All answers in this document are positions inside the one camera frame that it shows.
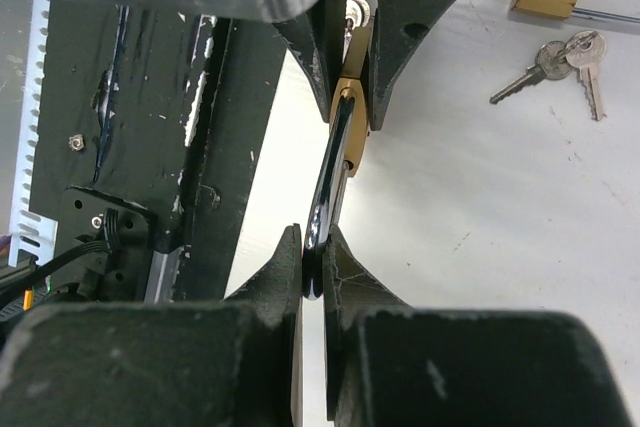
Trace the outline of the small padlock key bunch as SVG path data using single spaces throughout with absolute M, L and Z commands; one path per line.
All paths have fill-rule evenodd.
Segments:
M 598 76 L 606 50 L 605 38 L 594 30 L 579 32 L 566 42 L 548 42 L 539 49 L 534 64 L 520 78 L 491 96 L 489 102 L 496 105 L 525 87 L 537 85 L 543 80 L 563 80 L 576 72 L 591 108 L 592 118 L 601 121 L 605 112 Z

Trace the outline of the medium brass padlock long shackle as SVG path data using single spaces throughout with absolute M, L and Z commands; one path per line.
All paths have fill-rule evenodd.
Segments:
M 329 137 L 303 242 L 303 295 L 323 293 L 322 257 L 339 222 L 347 180 L 361 163 L 369 135 L 366 71 L 371 29 L 354 29 L 329 110 Z

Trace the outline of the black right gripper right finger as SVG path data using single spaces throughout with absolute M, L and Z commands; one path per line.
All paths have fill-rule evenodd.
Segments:
M 417 308 L 333 228 L 323 255 L 327 417 L 337 426 L 621 426 L 604 352 L 557 311 Z

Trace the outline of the medium padlock keys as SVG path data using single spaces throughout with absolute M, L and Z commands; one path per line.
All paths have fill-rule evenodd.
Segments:
M 346 0 L 345 19 L 347 31 L 352 31 L 356 27 L 366 27 L 369 24 L 370 17 L 370 6 L 366 0 Z

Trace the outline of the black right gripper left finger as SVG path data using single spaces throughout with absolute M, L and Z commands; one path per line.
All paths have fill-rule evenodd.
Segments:
M 51 303 L 1 353 L 5 426 L 298 426 L 301 230 L 222 301 Z

